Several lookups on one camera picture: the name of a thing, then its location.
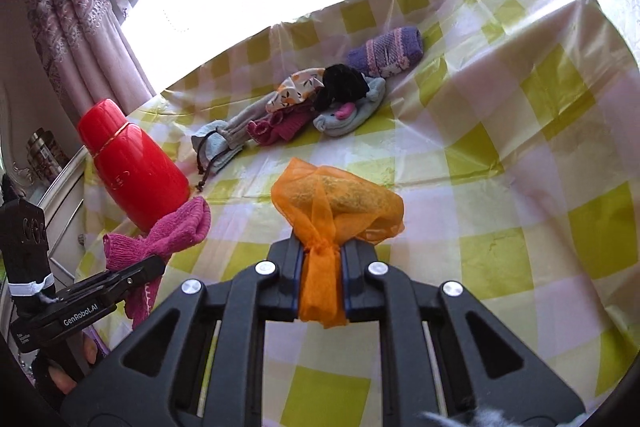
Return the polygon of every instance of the finger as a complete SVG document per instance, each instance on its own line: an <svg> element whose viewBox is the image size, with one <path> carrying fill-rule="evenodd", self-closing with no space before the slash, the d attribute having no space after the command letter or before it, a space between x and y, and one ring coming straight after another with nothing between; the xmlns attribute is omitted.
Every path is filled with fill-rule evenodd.
<svg viewBox="0 0 640 427"><path fill-rule="evenodd" d="M49 366L49 376L63 394L69 394L76 388L76 381L57 367Z"/></svg>
<svg viewBox="0 0 640 427"><path fill-rule="evenodd" d="M93 365L98 356L98 346L95 345L94 340L85 336L82 341L82 350L86 361Z"/></svg>

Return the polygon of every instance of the yellow and white tablecloth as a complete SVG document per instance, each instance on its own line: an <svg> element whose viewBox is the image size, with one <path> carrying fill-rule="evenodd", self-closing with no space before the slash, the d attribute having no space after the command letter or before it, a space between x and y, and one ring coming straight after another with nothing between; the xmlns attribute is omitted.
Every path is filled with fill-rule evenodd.
<svg viewBox="0 0 640 427"><path fill-rule="evenodd" d="M421 282L461 281L594 405L640 343L640 74L595 0L344 1L233 46L129 119L195 185L193 131L407 24L424 58L387 81L354 134L310 125L290 143L247 146L207 182L207 239L174 255L159 300L189 277L231 279L289 236L270 188L296 156L400 194L406 230L380 258ZM91 162L85 184L93 242L79 278L104 269L104 232L137 233ZM122 307L97 326L111 346L130 327ZM377 329L268 324L264 424L379 426Z"/></svg>

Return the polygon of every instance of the silver bolt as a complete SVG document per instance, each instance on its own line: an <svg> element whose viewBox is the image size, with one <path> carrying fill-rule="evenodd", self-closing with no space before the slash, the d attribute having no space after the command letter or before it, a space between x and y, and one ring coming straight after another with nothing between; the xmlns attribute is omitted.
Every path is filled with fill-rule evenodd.
<svg viewBox="0 0 640 427"><path fill-rule="evenodd" d="M382 261L373 261L367 269L372 275L384 275L389 271L389 267Z"/></svg>
<svg viewBox="0 0 640 427"><path fill-rule="evenodd" d="M449 297L458 297L464 291L462 284L456 281L449 281L444 283L442 287L442 291L446 293Z"/></svg>
<svg viewBox="0 0 640 427"><path fill-rule="evenodd" d="M187 279L182 283L182 291L187 295L198 293L202 288L202 283L196 279Z"/></svg>
<svg viewBox="0 0 640 427"><path fill-rule="evenodd" d="M271 261L260 261L260 263L255 265L255 270L260 275L271 275L276 271L276 266Z"/></svg>

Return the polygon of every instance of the orange organza bag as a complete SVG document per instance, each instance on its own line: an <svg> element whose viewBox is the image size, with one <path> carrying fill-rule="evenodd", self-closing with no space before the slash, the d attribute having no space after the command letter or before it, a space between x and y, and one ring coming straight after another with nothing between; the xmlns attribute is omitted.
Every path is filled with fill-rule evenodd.
<svg viewBox="0 0 640 427"><path fill-rule="evenodd" d="M271 187L271 201L305 247L300 319L326 328L346 324L340 245L353 237L377 244L402 232L402 198L349 172L293 158Z"/></svg>

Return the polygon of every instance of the red thermos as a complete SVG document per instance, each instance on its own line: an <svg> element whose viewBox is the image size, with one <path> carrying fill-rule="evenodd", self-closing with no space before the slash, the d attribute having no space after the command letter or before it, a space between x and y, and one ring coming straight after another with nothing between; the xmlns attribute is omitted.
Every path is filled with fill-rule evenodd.
<svg viewBox="0 0 640 427"><path fill-rule="evenodd" d="M187 177L113 100L94 105L78 133L108 193L143 232L189 199Z"/></svg>

